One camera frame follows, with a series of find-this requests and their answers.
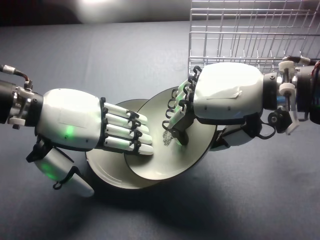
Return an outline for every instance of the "metal dish rack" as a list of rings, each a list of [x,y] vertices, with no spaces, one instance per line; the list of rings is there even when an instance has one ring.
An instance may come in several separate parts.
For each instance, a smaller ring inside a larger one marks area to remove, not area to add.
[[[191,0],[188,72],[219,62],[273,72],[286,56],[320,59],[319,0]]]

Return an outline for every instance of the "white plate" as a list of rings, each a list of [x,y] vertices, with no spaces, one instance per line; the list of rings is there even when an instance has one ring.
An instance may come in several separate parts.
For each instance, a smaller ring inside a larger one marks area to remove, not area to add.
[[[134,99],[117,104],[120,107],[137,112],[147,102],[146,99]],[[124,154],[93,149],[86,152],[87,161],[94,173],[106,183],[123,189],[142,189],[158,183],[134,174],[126,164]]]
[[[165,130],[162,122],[168,120],[165,114],[172,89],[154,96],[138,111],[148,118],[147,126],[152,137],[154,154],[124,155],[131,170],[145,179],[164,180],[183,173],[195,165],[214,142],[216,126],[201,124],[195,119],[186,130],[189,136],[187,146],[178,145],[174,139],[168,145],[164,144]]]

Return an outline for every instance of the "metal wire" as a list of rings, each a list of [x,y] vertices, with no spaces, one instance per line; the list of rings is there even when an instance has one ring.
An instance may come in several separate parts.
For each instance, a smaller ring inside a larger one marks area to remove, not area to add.
[[[320,60],[320,0],[191,0],[188,72],[240,62],[278,70],[286,56]]]

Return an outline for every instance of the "wire basket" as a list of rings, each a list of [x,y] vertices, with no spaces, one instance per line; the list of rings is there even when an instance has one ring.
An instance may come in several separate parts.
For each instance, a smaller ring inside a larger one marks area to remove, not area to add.
[[[287,56],[320,58],[319,0],[191,0],[188,72],[240,62],[273,72]]]

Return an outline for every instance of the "white plastic shell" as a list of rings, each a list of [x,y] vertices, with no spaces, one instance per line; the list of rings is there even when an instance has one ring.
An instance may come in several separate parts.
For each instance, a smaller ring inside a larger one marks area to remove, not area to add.
[[[48,91],[36,131],[56,144],[95,148],[101,133],[99,98],[74,89]]]
[[[208,120],[235,120],[260,113],[263,78],[256,67],[243,63],[205,66],[195,88],[195,115]]]

